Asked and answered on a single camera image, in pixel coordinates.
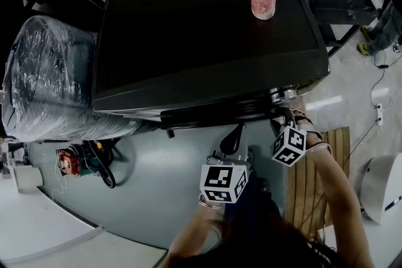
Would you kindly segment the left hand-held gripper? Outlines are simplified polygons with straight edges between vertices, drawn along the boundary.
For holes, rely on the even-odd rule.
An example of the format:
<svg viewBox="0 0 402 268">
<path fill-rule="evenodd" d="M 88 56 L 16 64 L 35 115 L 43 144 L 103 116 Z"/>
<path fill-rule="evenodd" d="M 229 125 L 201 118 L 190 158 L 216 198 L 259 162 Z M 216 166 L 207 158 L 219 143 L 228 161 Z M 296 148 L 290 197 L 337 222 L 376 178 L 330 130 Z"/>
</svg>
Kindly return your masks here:
<svg viewBox="0 0 402 268">
<path fill-rule="evenodd" d="M 200 175 L 201 200 L 207 204 L 235 204 L 244 191 L 251 170 L 251 163 L 234 154 L 241 141 L 245 124 L 240 123 L 234 134 L 228 134 L 220 142 L 220 151 L 213 151 L 202 165 Z"/>
</svg>

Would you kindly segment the person's right hand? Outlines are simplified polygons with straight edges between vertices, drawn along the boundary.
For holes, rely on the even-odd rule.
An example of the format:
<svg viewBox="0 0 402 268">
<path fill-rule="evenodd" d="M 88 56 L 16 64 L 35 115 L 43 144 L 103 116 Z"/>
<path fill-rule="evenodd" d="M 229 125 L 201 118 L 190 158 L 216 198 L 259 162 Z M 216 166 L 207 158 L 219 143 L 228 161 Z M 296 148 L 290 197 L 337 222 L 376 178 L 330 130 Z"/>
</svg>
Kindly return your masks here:
<svg viewBox="0 0 402 268">
<path fill-rule="evenodd" d="M 293 114 L 297 128 L 307 132 L 307 149 L 323 142 L 321 133 L 316 130 L 306 113 L 298 109 L 290 109 L 290 111 Z"/>
</svg>

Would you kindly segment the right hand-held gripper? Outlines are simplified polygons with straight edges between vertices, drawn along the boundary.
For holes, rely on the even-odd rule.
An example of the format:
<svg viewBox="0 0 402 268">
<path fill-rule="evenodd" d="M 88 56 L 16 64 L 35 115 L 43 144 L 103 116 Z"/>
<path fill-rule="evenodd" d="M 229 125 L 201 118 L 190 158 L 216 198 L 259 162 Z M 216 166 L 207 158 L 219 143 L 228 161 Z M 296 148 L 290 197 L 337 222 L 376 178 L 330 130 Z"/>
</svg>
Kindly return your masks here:
<svg viewBox="0 0 402 268">
<path fill-rule="evenodd" d="M 273 118 L 293 118 L 289 107 L 276 106 L 272 108 L 272 114 Z M 295 122 L 281 123 L 272 119 L 270 125 L 276 136 L 271 145 L 272 160 L 287 167 L 293 166 L 305 155 L 307 132 L 300 129 Z"/>
</svg>

